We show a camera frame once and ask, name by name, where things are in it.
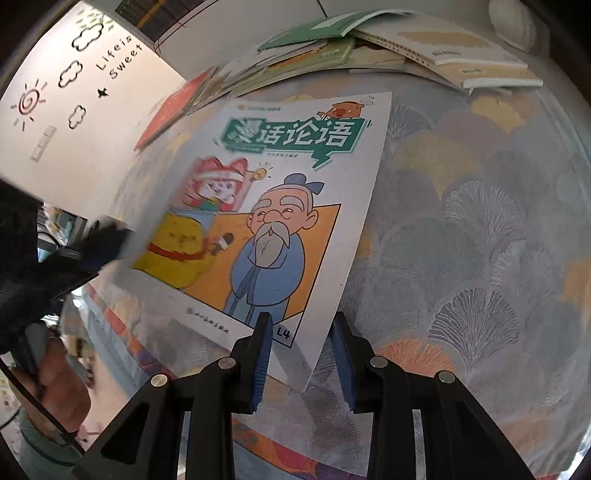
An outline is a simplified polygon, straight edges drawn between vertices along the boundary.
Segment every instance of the dark sleeve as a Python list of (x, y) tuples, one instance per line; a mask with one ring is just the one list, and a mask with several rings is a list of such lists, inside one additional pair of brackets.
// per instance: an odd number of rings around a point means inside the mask
[(19, 414), (22, 441), (19, 463), (31, 480), (66, 480), (80, 455), (70, 445), (58, 445), (41, 435), (26, 412)]

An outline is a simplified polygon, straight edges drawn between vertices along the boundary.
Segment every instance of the hand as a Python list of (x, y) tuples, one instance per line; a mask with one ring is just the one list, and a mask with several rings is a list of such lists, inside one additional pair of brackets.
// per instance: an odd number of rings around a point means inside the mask
[[(12, 372), (29, 393), (37, 398), (37, 387), (33, 379), (18, 368), (13, 369)], [(50, 339), (47, 342), (47, 353), (39, 368), (39, 380), (45, 387), (41, 404), (68, 432), (78, 430), (90, 411), (90, 395), (80, 377), (66, 361), (66, 349), (60, 339)], [(16, 388), (13, 387), (12, 390), (37, 431), (46, 437), (51, 437), (56, 430), (53, 424)]]

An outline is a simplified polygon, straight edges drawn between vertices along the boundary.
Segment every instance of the green title banner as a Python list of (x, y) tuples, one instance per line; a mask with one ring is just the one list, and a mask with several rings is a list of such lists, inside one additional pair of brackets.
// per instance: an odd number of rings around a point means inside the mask
[(233, 118), (221, 142), (234, 152), (264, 151), (312, 152), (318, 169), (334, 153), (348, 153), (355, 148), (365, 126), (363, 118), (268, 122), (266, 118)]

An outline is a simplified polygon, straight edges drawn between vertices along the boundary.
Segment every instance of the blue robe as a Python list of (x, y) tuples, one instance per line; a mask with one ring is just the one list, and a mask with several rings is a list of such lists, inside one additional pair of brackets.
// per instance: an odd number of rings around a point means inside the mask
[(255, 237), (240, 251), (230, 273), (232, 291), (223, 312), (254, 328), (261, 312), (269, 312), (273, 323), (283, 320), (290, 296), (300, 285), (306, 256), (301, 238), (290, 235), (290, 246), (283, 249), (268, 268), (255, 265)]

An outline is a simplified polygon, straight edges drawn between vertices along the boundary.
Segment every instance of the person's arm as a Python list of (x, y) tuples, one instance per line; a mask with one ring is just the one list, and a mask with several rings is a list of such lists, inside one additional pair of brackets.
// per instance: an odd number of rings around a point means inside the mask
[[(25, 372), (14, 369), (14, 375), (34, 396), (37, 387)], [(84, 383), (66, 361), (66, 349), (60, 339), (50, 339), (47, 354), (40, 365), (43, 385), (41, 404), (69, 432), (76, 432), (90, 410), (90, 395)], [(55, 427), (31, 405), (16, 388), (12, 388), (23, 409), (20, 415), (22, 442), (20, 464), (31, 480), (65, 480), (76, 462), (78, 452), (70, 445), (59, 445)]]

